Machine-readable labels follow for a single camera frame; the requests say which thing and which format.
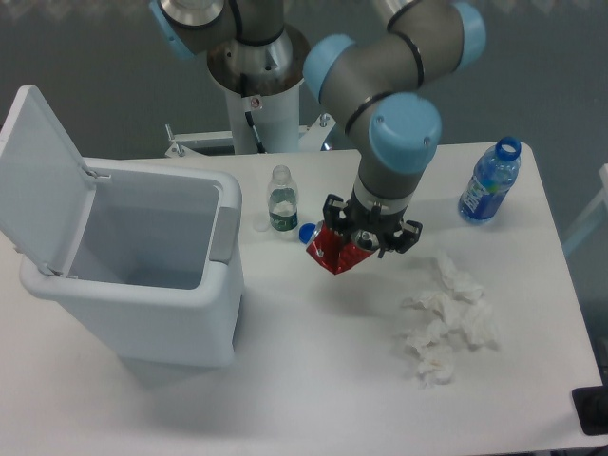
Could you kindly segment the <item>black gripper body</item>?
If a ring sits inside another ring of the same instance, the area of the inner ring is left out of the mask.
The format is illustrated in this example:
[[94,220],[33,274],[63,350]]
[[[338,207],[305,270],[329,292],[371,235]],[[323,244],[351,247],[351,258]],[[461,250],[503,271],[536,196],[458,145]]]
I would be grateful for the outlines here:
[[377,237],[380,247],[404,247],[407,237],[400,226],[406,207],[385,214],[379,207],[366,208],[356,197],[351,197],[345,209],[347,228],[344,240],[351,240],[355,232],[366,231]]

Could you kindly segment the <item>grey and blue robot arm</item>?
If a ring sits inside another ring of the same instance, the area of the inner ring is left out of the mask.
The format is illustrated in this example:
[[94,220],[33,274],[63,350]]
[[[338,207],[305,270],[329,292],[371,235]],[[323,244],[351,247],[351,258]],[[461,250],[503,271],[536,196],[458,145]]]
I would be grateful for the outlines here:
[[422,227],[404,214],[440,136],[424,84],[477,60],[485,23],[466,2],[379,1],[386,32],[368,46],[334,34],[310,46],[280,1],[154,1],[171,48],[207,57],[226,97],[239,154],[298,147],[299,95],[306,85],[359,151],[351,196],[328,196],[309,254],[325,267],[404,253]]

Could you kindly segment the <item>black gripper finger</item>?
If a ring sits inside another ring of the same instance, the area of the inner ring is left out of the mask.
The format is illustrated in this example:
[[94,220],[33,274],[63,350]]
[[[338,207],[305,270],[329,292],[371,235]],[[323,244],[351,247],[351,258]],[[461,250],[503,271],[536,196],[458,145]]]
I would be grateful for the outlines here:
[[352,220],[349,218],[350,206],[347,201],[334,194],[329,194],[323,205],[325,226],[342,238],[352,232]]
[[387,252],[404,254],[419,241],[422,232],[421,222],[401,220],[397,228],[378,236],[380,246],[378,257],[382,258]]

